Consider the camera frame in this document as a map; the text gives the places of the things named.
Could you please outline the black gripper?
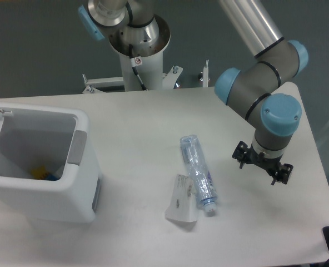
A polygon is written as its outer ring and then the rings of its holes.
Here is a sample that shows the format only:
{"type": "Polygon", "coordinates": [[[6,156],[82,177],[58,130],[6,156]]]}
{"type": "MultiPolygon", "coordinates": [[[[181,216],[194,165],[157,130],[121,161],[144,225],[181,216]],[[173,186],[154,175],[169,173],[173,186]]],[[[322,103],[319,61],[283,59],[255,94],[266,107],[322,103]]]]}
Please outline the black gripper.
{"type": "Polygon", "coordinates": [[[239,162],[239,168],[242,169],[245,164],[256,165],[267,173],[270,173],[273,177],[271,185],[274,185],[276,182],[286,185],[293,170],[293,165],[281,164],[281,157],[282,156],[271,159],[266,157],[263,152],[258,154],[252,147],[249,148],[243,141],[238,143],[232,155],[232,158],[239,162]]]}

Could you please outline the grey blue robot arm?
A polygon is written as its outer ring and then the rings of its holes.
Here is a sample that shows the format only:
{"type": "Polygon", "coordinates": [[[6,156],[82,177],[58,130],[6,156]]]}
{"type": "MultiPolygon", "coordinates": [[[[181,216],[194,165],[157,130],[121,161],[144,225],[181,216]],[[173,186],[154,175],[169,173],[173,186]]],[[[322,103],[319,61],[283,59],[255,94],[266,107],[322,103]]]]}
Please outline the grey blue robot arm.
{"type": "MultiPolygon", "coordinates": [[[[233,158],[286,184],[293,167],[280,160],[302,108],[276,90],[306,67],[308,52],[301,43],[285,40],[260,1],[220,1],[220,6],[257,61],[247,71],[225,70],[215,84],[217,97],[255,128],[251,145],[240,142],[233,158]]],[[[127,91],[167,89],[162,53],[171,34],[152,1],[89,1],[78,15],[95,40],[108,39],[119,54],[127,91]]]]}

